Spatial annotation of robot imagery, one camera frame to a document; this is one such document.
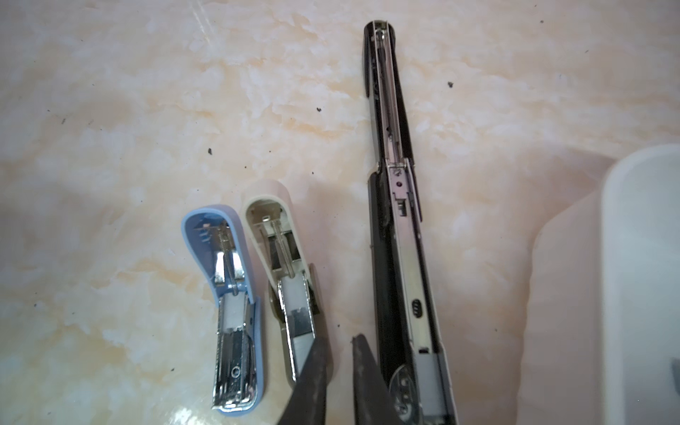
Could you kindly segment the blue mini stapler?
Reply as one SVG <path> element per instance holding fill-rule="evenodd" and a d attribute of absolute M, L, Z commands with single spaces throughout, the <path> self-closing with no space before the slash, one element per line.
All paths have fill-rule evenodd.
<path fill-rule="evenodd" d="M 248 414 L 265 390 L 262 311 L 244 228 L 227 205 L 209 205 L 182 220 L 184 242 L 205 276 L 218 308 L 212 408 Z"/>

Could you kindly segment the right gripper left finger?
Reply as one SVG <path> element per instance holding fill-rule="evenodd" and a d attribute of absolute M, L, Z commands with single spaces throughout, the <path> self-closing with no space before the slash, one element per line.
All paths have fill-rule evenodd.
<path fill-rule="evenodd" d="M 325 424 L 328 359 L 327 338 L 316 338 L 278 425 Z"/>

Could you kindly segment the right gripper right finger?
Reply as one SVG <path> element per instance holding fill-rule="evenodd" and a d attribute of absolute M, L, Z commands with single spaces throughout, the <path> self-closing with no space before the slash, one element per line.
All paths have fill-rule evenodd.
<path fill-rule="evenodd" d="M 402 421 L 363 334 L 352 339 L 354 419 L 357 425 L 401 425 Z"/>

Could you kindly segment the beige mini stapler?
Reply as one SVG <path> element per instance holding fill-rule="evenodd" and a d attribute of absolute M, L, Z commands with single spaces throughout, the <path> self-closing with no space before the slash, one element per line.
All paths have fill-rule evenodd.
<path fill-rule="evenodd" d="M 307 261 L 287 188 L 260 180 L 242 196 L 244 231 L 267 276 L 269 302 L 283 341 L 290 385 L 301 375 L 315 340 L 328 335 L 315 266 Z"/>

